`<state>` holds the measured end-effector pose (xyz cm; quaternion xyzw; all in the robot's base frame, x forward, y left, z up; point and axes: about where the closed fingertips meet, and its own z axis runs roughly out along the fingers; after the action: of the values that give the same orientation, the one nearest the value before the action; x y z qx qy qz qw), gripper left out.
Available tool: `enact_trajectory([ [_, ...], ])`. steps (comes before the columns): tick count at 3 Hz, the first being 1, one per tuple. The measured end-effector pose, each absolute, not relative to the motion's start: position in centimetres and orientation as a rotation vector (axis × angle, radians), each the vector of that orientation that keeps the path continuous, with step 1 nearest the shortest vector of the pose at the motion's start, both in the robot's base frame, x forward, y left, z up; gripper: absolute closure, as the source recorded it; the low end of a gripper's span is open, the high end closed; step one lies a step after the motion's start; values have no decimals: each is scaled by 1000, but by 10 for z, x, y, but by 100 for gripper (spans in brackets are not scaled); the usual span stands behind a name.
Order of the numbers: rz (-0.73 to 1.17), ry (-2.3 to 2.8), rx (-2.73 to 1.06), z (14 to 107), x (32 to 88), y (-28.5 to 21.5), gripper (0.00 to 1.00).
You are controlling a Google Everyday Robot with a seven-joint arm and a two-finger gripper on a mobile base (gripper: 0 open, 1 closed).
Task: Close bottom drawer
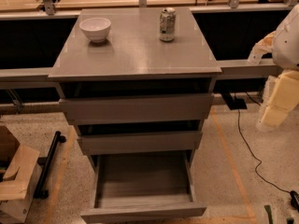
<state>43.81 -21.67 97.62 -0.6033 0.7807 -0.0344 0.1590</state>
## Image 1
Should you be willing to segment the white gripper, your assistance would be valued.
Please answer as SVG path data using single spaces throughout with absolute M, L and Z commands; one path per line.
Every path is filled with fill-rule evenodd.
M 284 70 L 278 77 L 270 76 L 263 89 L 257 128 L 262 132 L 275 130 L 298 105 L 299 72 Z

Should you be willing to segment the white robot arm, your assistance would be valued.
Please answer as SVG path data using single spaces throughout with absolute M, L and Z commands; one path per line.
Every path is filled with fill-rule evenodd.
M 259 63 L 266 53 L 283 69 L 278 77 L 269 77 L 263 90 L 263 104 L 257 127 L 275 130 L 299 104 L 299 6 L 296 5 L 277 29 L 254 45 L 251 53 Z

